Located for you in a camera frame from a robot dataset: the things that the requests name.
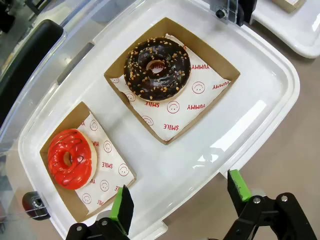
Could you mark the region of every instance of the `chocolate glazed donut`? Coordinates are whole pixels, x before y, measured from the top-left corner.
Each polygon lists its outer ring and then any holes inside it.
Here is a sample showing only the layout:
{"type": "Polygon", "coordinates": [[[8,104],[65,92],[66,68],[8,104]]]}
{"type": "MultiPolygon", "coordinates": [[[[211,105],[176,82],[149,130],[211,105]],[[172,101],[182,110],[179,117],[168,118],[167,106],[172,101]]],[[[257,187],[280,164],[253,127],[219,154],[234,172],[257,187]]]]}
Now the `chocolate glazed donut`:
{"type": "Polygon", "coordinates": [[[126,84],[134,94],[148,101],[161,101],[177,94],[186,85],[190,72],[185,49],[164,37],[138,43],[128,53],[124,65],[126,84]],[[156,65],[161,65],[162,71],[154,73],[156,65]]]}

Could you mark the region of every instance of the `white plastic tray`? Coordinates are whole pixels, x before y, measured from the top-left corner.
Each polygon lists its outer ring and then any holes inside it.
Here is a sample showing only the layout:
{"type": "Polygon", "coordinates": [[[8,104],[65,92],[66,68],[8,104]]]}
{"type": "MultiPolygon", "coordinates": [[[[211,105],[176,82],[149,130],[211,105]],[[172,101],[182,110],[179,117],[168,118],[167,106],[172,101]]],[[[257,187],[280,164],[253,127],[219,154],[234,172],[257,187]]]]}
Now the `white plastic tray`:
{"type": "Polygon", "coordinates": [[[277,35],[296,53],[310,59],[320,55],[320,1],[306,0],[287,13],[271,0],[258,0],[251,16],[277,35]]]}
{"type": "MultiPolygon", "coordinates": [[[[39,151],[64,117],[84,101],[135,170],[129,237],[155,238],[161,222],[217,173],[243,166],[283,120],[299,95],[292,64],[247,27],[225,24],[188,0],[139,0],[94,39],[95,47],[64,82],[54,84],[21,132],[18,151],[50,220],[65,238],[75,220],[43,165],[39,151]],[[142,33],[169,17],[215,48],[241,76],[222,100],[170,145],[141,125],[104,78],[104,72],[142,33]]],[[[85,221],[91,225],[96,217],[85,221]]]]}

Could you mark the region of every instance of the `red frosting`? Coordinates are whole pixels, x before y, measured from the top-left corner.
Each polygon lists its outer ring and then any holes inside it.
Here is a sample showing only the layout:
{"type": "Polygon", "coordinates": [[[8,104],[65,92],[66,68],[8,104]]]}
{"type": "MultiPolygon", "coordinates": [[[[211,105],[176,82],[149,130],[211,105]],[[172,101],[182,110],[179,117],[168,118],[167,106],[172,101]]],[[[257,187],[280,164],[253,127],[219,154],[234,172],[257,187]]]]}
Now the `red frosting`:
{"type": "Polygon", "coordinates": [[[87,183],[92,171],[90,146],[81,132],[68,129],[58,133],[48,150],[49,169],[58,184],[75,190],[87,183]],[[64,162],[65,153],[71,156],[71,165],[64,162]]]}

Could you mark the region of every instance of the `donut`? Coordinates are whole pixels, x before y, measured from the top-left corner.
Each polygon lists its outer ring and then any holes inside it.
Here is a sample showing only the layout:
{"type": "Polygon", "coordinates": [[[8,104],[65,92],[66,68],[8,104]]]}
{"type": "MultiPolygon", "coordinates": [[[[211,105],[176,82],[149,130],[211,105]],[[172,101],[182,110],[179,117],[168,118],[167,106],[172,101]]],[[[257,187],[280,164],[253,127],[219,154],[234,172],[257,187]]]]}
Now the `donut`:
{"type": "Polygon", "coordinates": [[[186,50],[164,37],[138,43],[128,53],[124,64],[124,80],[130,90],[147,101],[171,98],[186,85],[191,65],[186,50]],[[163,67],[154,73],[154,66],[163,67]]]}
{"type": "Polygon", "coordinates": [[[64,130],[50,143],[48,167],[59,185],[69,190],[79,189],[89,183],[96,172],[96,149],[77,129],[64,130]]]}

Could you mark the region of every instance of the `donut hole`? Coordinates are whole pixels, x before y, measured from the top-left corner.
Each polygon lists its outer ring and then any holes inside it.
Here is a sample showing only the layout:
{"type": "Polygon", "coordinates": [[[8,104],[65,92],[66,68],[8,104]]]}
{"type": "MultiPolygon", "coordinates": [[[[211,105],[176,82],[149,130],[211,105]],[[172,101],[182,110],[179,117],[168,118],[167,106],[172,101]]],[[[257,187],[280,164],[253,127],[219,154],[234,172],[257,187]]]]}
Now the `donut hole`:
{"type": "Polygon", "coordinates": [[[67,165],[68,167],[71,166],[72,164],[72,158],[71,158],[71,155],[70,155],[70,152],[66,152],[64,155],[63,155],[63,162],[65,165],[67,165]]]}
{"type": "Polygon", "coordinates": [[[151,70],[154,74],[160,73],[165,68],[165,63],[161,60],[152,60],[146,65],[147,70],[151,70]]]}

